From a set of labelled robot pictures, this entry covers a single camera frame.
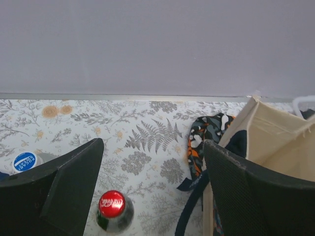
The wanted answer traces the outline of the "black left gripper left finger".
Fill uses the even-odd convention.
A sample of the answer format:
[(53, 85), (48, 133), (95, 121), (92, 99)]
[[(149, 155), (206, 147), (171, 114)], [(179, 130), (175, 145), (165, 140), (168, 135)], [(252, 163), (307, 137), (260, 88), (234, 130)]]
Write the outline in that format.
[(104, 142), (73, 151), (0, 182), (2, 236), (81, 236), (84, 233)]

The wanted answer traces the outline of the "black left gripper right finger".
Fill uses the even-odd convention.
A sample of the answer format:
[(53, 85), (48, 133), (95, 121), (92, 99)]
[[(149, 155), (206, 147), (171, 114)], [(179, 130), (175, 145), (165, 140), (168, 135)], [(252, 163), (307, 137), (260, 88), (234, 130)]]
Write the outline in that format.
[(204, 143), (204, 157), (226, 236), (313, 236), (315, 184), (264, 168)]

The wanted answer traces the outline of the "blue cap Pocari bottle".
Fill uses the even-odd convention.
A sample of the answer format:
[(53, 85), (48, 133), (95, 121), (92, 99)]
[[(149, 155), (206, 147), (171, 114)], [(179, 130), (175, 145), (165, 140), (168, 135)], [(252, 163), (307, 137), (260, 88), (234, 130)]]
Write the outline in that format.
[(54, 160), (57, 156), (49, 153), (22, 152), (12, 160), (12, 170), (15, 174), (33, 169), (46, 162)]

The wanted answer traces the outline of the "beige canvas tote bag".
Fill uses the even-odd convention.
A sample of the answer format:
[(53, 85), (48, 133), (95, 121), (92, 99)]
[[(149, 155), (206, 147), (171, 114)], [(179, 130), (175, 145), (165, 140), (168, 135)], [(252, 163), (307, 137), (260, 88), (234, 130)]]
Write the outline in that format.
[[(315, 118), (304, 119), (251, 98), (223, 134), (220, 147), (255, 164), (289, 177), (315, 182)], [(225, 236), (203, 159), (200, 176), (178, 187), (190, 197), (175, 235), (185, 234), (191, 213), (203, 202), (203, 226), (209, 236)]]

